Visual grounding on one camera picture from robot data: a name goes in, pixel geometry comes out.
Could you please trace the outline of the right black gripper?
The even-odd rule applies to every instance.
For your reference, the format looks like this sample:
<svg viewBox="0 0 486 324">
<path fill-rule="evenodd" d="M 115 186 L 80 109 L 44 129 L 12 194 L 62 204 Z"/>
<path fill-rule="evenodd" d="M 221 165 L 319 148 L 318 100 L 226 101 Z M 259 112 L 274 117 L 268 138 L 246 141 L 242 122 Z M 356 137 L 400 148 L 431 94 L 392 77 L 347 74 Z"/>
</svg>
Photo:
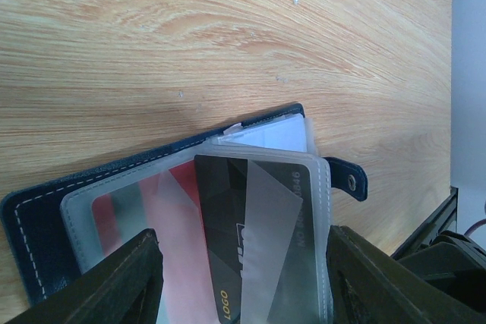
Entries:
<svg viewBox="0 0 486 324">
<path fill-rule="evenodd" d="M 466 306 L 485 308 L 485 250 L 469 237 L 443 231 L 428 247 L 398 262 Z"/>
</svg>

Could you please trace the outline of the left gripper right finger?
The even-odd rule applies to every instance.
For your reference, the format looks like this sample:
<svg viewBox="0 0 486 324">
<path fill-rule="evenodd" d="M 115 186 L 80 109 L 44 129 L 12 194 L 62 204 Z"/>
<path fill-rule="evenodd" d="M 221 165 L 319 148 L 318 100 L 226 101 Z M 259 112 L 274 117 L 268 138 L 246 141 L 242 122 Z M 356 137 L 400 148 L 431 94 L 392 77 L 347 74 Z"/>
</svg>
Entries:
<svg viewBox="0 0 486 324">
<path fill-rule="evenodd" d="M 327 265 L 336 323 L 483 323 L 472 309 L 423 281 L 347 226 L 334 225 Z"/>
</svg>

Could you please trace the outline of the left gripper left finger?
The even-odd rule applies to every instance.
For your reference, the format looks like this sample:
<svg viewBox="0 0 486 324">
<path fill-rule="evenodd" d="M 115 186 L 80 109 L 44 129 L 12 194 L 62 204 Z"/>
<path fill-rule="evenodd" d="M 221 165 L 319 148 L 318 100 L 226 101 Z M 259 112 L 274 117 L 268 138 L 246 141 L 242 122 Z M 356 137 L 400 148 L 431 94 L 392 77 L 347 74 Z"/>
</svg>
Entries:
<svg viewBox="0 0 486 324">
<path fill-rule="evenodd" d="M 147 228 L 75 282 L 10 323 L 155 323 L 163 289 L 163 255 Z"/>
</svg>

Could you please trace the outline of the blue leather card holder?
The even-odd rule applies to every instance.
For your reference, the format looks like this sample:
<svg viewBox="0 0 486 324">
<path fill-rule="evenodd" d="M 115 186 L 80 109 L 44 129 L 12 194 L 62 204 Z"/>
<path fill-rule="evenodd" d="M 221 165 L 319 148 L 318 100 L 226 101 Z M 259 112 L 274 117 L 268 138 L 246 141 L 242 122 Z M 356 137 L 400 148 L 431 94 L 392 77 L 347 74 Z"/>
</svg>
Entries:
<svg viewBox="0 0 486 324">
<path fill-rule="evenodd" d="M 317 323 L 331 322 L 333 297 L 325 257 L 331 191 L 337 188 L 358 201 L 366 200 L 368 176 L 360 165 L 318 155 L 311 123 L 299 104 L 6 196 L 1 219 L 31 307 L 108 257 L 103 255 L 93 219 L 94 199 L 183 163 L 194 163 L 198 155 L 290 159 L 309 167 L 320 309 Z"/>
</svg>

